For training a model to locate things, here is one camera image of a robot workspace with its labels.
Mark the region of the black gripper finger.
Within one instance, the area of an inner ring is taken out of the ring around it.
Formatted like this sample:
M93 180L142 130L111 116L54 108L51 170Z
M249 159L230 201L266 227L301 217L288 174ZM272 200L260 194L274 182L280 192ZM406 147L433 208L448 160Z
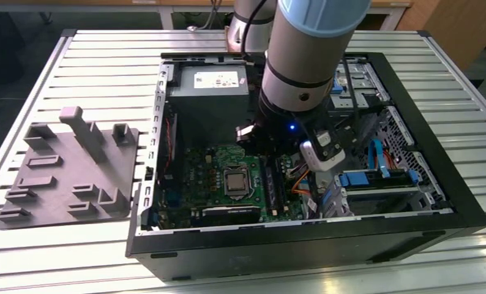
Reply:
M246 143L252 141L253 138L254 125L249 124L248 126L237 126L234 129L235 133L235 142Z

